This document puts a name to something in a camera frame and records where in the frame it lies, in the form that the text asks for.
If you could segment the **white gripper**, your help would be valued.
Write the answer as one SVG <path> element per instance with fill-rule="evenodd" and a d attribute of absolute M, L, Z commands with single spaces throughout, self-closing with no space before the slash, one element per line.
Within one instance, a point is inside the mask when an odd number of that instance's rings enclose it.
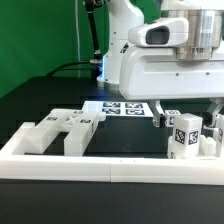
<path fill-rule="evenodd" d="M 159 99 L 211 98 L 203 125 L 215 128 L 224 107 L 221 27 L 220 17 L 172 17 L 131 29 L 132 46 L 121 63 L 121 94 L 127 99 L 150 100 L 157 128 L 163 128 L 166 120 Z"/>

